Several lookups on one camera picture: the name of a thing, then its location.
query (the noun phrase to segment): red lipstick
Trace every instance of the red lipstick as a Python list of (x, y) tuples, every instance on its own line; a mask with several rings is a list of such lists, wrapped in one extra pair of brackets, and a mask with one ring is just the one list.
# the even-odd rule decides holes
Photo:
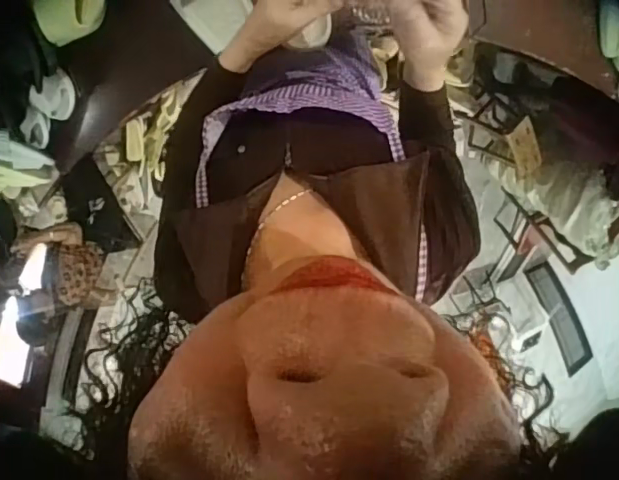
[(283, 280), (274, 293), (344, 286), (396, 294), (358, 262), (344, 257), (321, 257), (301, 267)]

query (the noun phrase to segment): cloth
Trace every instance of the cloth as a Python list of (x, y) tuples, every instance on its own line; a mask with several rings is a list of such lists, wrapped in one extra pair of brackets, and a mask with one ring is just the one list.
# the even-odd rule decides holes
[[(248, 110), (289, 114), (302, 108), (324, 108), (367, 120), (386, 135), (395, 162), (405, 152), (391, 113), (380, 102), (376, 63), (362, 34), (343, 34), (326, 48), (308, 55), (279, 50), (260, 62), (250, 75), (240, 100), (224, 105), (205, 118), (204, 149), (196, 176), (196, 203), (209, 206), (207, 163), (232, 115)], [(293, 165), (287, 150), (285, 163)], [(427, 283), (427, 235), (421, 228), (415, 298), (422, 301)]]
[(48, 287), (54, 302), (68, 307), (80, 304), (98, 282), (103, 265), (102, 250), (95, 243), (86, 243), (56, 244), (49, 251), (53, 280)]
[[(355, 115), (323, 108), (231, 117), (207, 164), (209, 207), (196, 208), (202, 126), (239, 99), (247, 77), (212, 64), (170, 137), (155, 284), (165, 306), (191, 322), (240, 293), (246, 252), (285, 169), (339, 215), (372, 263), (415, 296), (421, 222), (428, 260), (423, 302), (433, 304), (480, 249), (473, 198), (455, 156), (446, 92), (403, 84), (399, 131), (407, 159)], [(285, 166), (287, 151), (293, 166)]]

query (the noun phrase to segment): wall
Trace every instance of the wall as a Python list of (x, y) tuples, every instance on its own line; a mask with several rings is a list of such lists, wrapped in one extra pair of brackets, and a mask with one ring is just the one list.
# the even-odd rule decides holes
[(551, 409), (539, 421), (573, 433), (609, 405), (619, 404), (619, 258), (607, 270), (589, 265), (576, 275), (555, 257), (549, 263), (580, 318), (594, 358), (569, 378), (549, 328), (518, 361), (544, 373), (556, 392)]
[(587, 334), (607, 391), (619, 398), (619, 258), (607, 270), (587, 265), (570, 275), (560, 263), (549, 263), (562, 282)]

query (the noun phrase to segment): window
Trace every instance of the window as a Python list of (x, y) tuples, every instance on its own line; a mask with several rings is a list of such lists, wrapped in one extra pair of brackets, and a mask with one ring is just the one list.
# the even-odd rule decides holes
[(569, 296), (548, 263), (525, 272), (540, 304), (550, 316), (550, 325), (570, 377), (593, 358), (580, 319)]
[(0, 380), (20, 388), (27, 370), (30, 347), (16, 331), (18, 304), (14, 297), (7, 300), (0, 322)]
[[(24, 291), (42, 288), (46, 255), (47, 247), (44, 244), (38, 244), (32, 249), (19, 278)], [(0, 380), (20, 388), (27, 373), (31, 347), (18, 335), (18, 318), (18, 302), (15, 297), (9, 297), (0, 321)]]

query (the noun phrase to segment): table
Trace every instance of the table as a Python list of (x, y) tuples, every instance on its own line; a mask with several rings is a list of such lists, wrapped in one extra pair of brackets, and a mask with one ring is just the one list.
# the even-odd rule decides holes
[(79, 99), (54, 122), (49, 152), (67, 173), (147, 101), (209, 65), (213, 54), (168, 0), (107, 2), (93, 34), (59, 51)]
[(618, 74), (600, 51), (598, 0), (467, 0), (470, 33), (548, 63), (613, 97)]

